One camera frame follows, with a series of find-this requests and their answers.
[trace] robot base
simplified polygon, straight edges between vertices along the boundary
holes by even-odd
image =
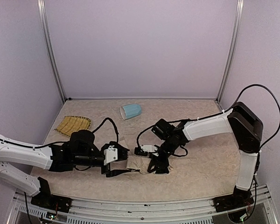
[[[239,190],[236,187],[232,195],[215,197],[213,201],[216,212],[237,209],[254,203],[251,191]]]
[[[40,193],[32,197],[31,204],[53,211],[69,213],[72,199],[51,194],[48,181],[41,177],[38,177],[38,180],[41,185]]]

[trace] white bracket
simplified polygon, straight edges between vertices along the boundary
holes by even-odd
[[[109,146],[107,149],[104,150],[104,155],[104,165],[116,161],[118,159],[117,148],[114,148],[114,146]]]
[[[156,152],[158,150],[158,148],[156,146],[141,145],[141,149],[143,152],[148,152],[148,153],[152,153],[155,156],[159,156],[159,154]]]

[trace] metal frame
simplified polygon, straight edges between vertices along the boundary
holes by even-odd
[[[170,201],[170,202],[116,202],[102,200],[88,200],[72,198],[73,202],[69,213],[58,213],[59,220],[54,223],[63,224],[211,224],[212,217],[225,212],[216,213],[211,197]],[[278,224],[276,211],[271,195],[266,185],[257,187],[257,204],[263,203],[266,207],[270,224]],[[55,211],[43,209],[28,203],[31,216],[44,217],[47,212]],[[25,198],[17,192],[12,202],[8,224],[14,224],[19,212],[26,213]]]
[[[63,85],[62,85],[59,73],[58,73],[57,64],[56,64],[56,60],[55,60],[54,53],[53,53],[53,47],[52,47],[52,43],[51,43],[51,39],[50,39],[49,26],[48,26],[48,20],[47,20],[47,15],[46,15],[45,0],[37,0],[37,2],[38,2],[39,14],[41,17],[43,32],[44,32],[44,36],[45,36],[47,51],[48,51],[50,63],[51,63],[53,74],[54,74],[54,79],[55,79],[62,103],[65,103],[67,98],[65,95],[65,91],[63,89]],[[222,82],[220,84],[219,93],[216,98],[216,101],[219,105],[221,103],[224,90],[226,88],[227,79],[228,79],[228,76],[230,73],[231,64],[232,64],[234,52],[236,49],[236,43],[237,43],[237,39],[238,39],[238,32],[239,32],[239,27],[240,27],[240,23],[241,23],[243,7],[244,7],[244,0],[238,0],[228,58],[227,58],[227,62],[225,65]]]
[[[226,88],[226,84],[227,84],[228,76],[229,76],[229,73],[230,73],[234,52],[235,52],[235,49],[236,49],[239,28],[240,28],[240,24],[241,24],[241,20],[242,20],[243,7],[244,7],[244,0],[238,0],[238,6],[237,6],[236,15],[235,15],[231,44],[230,44],[230,48],[229,48],[229,52],[228,52],[228,58],[227,58],[226,66],[225,66],[225,69],[224,69],[224,75],[223,75],[223,79],[222,79],[221,86],[220,86],[220,89],[219,89],[219,93],[217,95],[217,102],[219,104],[221,103],[221,100],[222,100],[222,97],[223,97],[223,94],[224,94],[224,91],[225,91],[225,88]]]
[[[65,92],[64,92],[64,89],[63,89],[63,86],[61,83],[61,79],[60,79],[60,76],[58,73],[58,69],[57,69],[57,65],[56,65],[56,61],[55,61],[55,57],[54,57],[54,53],[53,53],[53,48],[52,48],[52,43],[51,43],[50,33],[49,33],[48,20],[47,20],[47,15],[46,15],[45,2],[44,2],[44,0],[37,0],[37,3],[38,3],[39,14],[41,17],[42,29],[43,29],[43,33],[45,36],[45,42],[46,42],[46,46],[47,46],[48,56],[50,59],[52,70],[53,70],[54,79],[55,79],[55,82],[56,82],[56,85],[58,88],[60,99],[61,99],[62,103],[64,104],[66,101],[66,96],[65,96]]]

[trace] blue cup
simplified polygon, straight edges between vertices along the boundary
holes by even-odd
[[[120,107],[120,114],[123,120],[128,120],[137,117],[142,112],[141,106],[139,104],[129,104]]]

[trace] tan fabric surface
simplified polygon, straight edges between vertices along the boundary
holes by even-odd
[[[142,114],[130,120],[122,120],[119,107],[140,104]],[[67,101],[50,130],[46,143],[68,140],[53,130],[66,115],[84,116],[92,120],[90,130],[95,129],[105,117],[111,117],[119,129],[120,140],[133,151],[136,137],[144,128],[160,118],[176,120],[203,117],[218,112],[212,100],[172,99],[121,99]],[[95,144],[101,148],[115,140],[111,123],[106,122],[95,133]],[[160,145],[151,131],[140,138],[140,144]],[[127,173],[113,178],[100,174],[100,168],[87,171],[54,173],[33,168],[32,175],[49,181],[55,194],[89,199],[115,201],[171,201],[193,199],[231,193],[239,168],[239,152],[231,134],[221,134],[192,141],[186,145],[188,156],[170,157],[172,170],[168,175]],[[124,168],[126,162],[112,166]]]

